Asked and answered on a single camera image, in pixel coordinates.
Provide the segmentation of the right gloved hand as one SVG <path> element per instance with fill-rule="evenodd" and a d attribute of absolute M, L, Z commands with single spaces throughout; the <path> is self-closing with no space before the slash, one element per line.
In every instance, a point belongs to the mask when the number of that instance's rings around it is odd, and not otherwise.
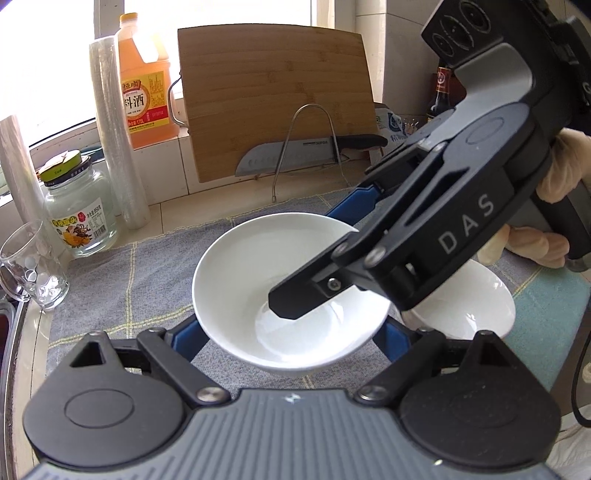
<path fill-rule="evenodd" d="M 552 165 L 538 184 L 536 193 L 543 201 L 554 204 L 564 199 L 580 182 L 590 189 L 590 137 L 564 128 L 556 137 Z M 493 265 L 505 250 L 538 265 L 557 269 L 565 266 L 570 244 L 557 233 L 546 233 L 529 226 L 504 225 L 478 251 L 478 261 Z"/>

